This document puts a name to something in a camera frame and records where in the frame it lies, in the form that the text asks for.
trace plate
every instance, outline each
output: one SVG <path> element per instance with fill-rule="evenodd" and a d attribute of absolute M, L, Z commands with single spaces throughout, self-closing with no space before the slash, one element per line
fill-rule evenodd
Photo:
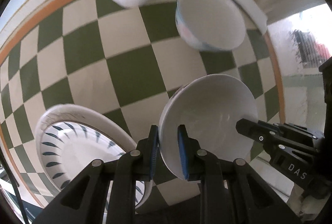
<path fill-rule="evenodd" d="M 218 158 L 246 158 L 253 140 L 236 131 L 241 118 L 258 121 L 255 98 L 240 80 L 223 74 L 201 77 L 180 89 L 165 106 L 159 121 L 160 153 L 168 169 L 184 179 L 177 128 L 185 124 L 188 136 Z"/>
<path fill-rule="evenodd" d="M 63 112 L 64 108 L 69 108 L 70 116 L 68 113 Z M 39 160 L 45 173 L 59 190 L 64 189 L 94 159 L 101 159 L 104 162 L 113 161 L 136 147 L 131 137 L 106 117 L 104 121 L 109 121 L 108 129 L 111 130 L 113 138 L 109 135 L 106 136 L 97 126 L 91 127 L 86 123 L 88 121 L 87 117 L 89 117 L 86 112 L 96 115 L 96 112 L 77 105 L 58 105 L 56 108 L 53 107 L 47 111 L 37 124 L 36 142 Z M 51 121 L 56 121 L 55 117 L 63 118 L 68 116 L 82 116 L 84 119 L 76 122 L 66 120 L 52 124 L 45 123 L 45 120 L 50 121 L 52 117 L 53 120 Z M 125 138 L 122 139 L 122 144 L 119 144 L 116 140 L 119 136 Z M 123 146 L 125 140 L 129 142 L 126 143 L 127 149 Z M 136 207 L 147 199 L 151 187 L 152 182 L 148 182 L 146 187 L 144 182 L 136 181 Z"/>

